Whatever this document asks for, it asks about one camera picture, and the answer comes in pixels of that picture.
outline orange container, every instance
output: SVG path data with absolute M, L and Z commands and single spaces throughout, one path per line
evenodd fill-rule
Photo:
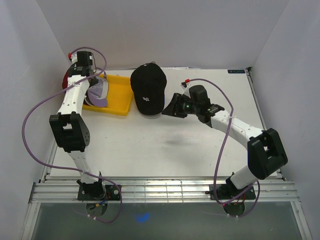
M 84 104 L 82 109 L 127 116 L 134 97 L 130 85 L 130 77 L 107 75 L 106 80 L 108 81 L 108 94 L 106 96 L 108 102 L 107 107 L 89 106 Z

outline purple cap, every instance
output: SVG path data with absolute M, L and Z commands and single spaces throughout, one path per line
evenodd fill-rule
M 97 107 L 106 107 L 108 105 L 107 102 L 107 94 L 108 94 L 108 82 L 105 78 L 97 77 L 98 83 L 89 87 L 87 90 L 88 98 L 85 98 L 85 101 L 90 106 Z

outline black mounting plate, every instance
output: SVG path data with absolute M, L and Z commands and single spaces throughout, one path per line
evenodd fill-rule
M 95 199 L 94 197 L 88 195 L 88 194 L 83 194 L 83 187 L 79 186 L 79 191 L 78 191 L 78 197 L 77 199 L 79 201 L 103 201 L 105 198 L 103 199 Z M 114 185 L 105 185 L 105 192 L 106 192 L 106 196 L 108 197 L 108 201 L 119 201 L 120 200 L 120 195 L 115 194 L 115 190 L 117 190 L 117 188 Z
M 216 185 L 216 189 L 218 189 L 220 186 L 222 185 L 226 185 L 226 184 L 217 184 Z M 214 185 L 213 184 L 210 184 L 209 185 L 209 189 L 210 189 L 210 192 L 212 191 L 213 193 L 213 190 L 214 190 Z M 229 195 L 222 195 L 222 194 L 219 194 L 219 191 L 217 191 L 217 197 L 219 200 L 229 200 L 231 199 L 232 197 L 229 196 Z M 210 199 L 211 200 L 215 200 L 215 196 L 213 194 L 210 194 Z M 256 199 L 256 194 L 255 194 L 255 190 L 254 190 L 254 187 L 250 187 L 248 189 L 248 191 L 245 192 L 245 199 L 246 200 L 254 200 Z

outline black label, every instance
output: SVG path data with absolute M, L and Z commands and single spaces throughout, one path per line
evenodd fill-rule
M 232 69 L 229 70 L 228 69 L 228 74 L 245 74 L 245 70 L 241 70 L 241 69 Z

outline white wall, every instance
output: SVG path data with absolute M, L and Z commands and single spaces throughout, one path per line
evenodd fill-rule
M 320 239 L 320 2 L 291 0 L 253 67 L 265 122 L 280 133 L 313 239 Z
M 0 0 L 0 32 L 0 239 L 16 240 L 43 169 L 23 146 L 22 122 L 30 108 L 61 89 L 68 61 L 35 0 Z M 42 160 L 58 102 L 41 107 L 27 124 L 28 142 Z
M 89 45 L 110 69 L 252 66 L 288 0 L 37 0 L 64 53 Z

